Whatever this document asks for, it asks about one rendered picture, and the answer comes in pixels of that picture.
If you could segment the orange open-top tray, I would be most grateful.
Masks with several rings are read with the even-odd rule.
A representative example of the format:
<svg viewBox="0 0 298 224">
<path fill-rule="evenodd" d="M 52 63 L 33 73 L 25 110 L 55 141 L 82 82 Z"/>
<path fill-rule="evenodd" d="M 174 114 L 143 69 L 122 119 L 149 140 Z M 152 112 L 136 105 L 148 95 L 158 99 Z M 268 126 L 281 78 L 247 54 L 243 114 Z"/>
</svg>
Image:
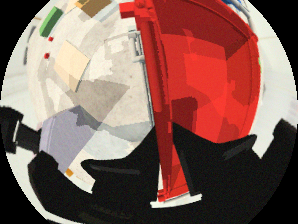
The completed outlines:
<svg viewBox="0 0 298 224">
<path fill-rule="evenodd" d="M 110 3 L 112 0 L 77 0 L 74 6 L 81 8 L 81 11 L 93 18 L 94 15 L 98 14 L 98 11 L 102 11 L 102 8 L 108 7 Z"/>
</svg>

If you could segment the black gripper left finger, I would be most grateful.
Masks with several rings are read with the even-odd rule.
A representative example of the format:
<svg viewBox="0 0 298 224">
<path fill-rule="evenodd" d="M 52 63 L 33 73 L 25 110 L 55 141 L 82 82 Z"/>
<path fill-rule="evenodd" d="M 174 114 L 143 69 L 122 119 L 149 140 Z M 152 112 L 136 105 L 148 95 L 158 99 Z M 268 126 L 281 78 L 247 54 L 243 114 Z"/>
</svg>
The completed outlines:
<svg viewBox="0 0 298 224">
<path fill-rule="evenodd" d="M 160 180 L 160 155 L 158 155 L 156 125 L 140 145 L 124 159 L 81 161 L 81 167 L 94 180 L 124 185 L 140 186 L 150 201 L 157 201 Z"/>
</svg>

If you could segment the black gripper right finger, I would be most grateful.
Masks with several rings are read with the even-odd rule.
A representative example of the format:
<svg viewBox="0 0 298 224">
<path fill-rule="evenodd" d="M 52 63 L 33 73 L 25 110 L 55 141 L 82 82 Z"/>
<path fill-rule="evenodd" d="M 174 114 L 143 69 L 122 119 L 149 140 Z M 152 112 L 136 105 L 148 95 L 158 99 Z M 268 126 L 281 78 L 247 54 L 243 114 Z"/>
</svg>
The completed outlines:
<svg viewBox="0 0 298 224">
<path fill-rule="evenodd" d="M 216 175 L 222 164 L 242 155 L 253 148 L 257 135 L 246 135 L 241 139 L 226 141 L 226 143 L 213 143 L 204 137 L 194 135 L 180 124 L 173 125 L 173 145 L 176 147 L 178 160 L 180 160 L 186 184 L 188 184 L 190 197 L 201 194 L 200 190 L 208 185 Z"/>
</svg>

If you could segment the red plastic tray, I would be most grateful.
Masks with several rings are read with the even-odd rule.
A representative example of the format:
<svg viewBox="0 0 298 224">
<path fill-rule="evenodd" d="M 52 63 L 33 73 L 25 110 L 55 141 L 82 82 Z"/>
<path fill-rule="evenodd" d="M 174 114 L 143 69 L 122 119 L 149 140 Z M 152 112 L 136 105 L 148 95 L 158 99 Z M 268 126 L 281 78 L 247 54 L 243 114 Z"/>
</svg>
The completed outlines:
<svg viewBox="0 0 298 224">
<path fill-rule="evenodd" d="M 246 8 L 231 2 L 249 24 L 222 0 L 118 3 L 121 19 L 134 18 L 141 32 L 161 161 L 161 205 L 190 196 L 172 123 L 217 144 L 243 139 L 253 125 L 261 89 L 258 37 Z"/>
</svg>

